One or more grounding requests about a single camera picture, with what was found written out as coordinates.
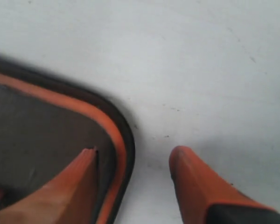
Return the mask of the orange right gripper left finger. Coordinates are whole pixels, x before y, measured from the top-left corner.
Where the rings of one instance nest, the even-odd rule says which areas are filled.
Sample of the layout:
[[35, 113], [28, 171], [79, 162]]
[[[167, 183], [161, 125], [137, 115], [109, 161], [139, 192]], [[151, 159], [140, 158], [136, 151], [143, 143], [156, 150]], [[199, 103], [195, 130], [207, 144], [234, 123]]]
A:
[[98, 191], [97, 153], [84, 149], [56, 177], [0, 210], [0, 224], [88, 224]]

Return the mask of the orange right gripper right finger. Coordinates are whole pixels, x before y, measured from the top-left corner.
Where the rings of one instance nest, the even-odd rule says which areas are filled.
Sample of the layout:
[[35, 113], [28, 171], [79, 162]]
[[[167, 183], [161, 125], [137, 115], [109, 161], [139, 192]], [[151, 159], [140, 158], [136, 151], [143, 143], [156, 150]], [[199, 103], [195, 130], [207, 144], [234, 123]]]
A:
[[189, 147], [177, 146], [172, 150], [169, 168], [185, 224], [204, 224], [208, 209], [217, 204], [272, 211], [239, 192]]

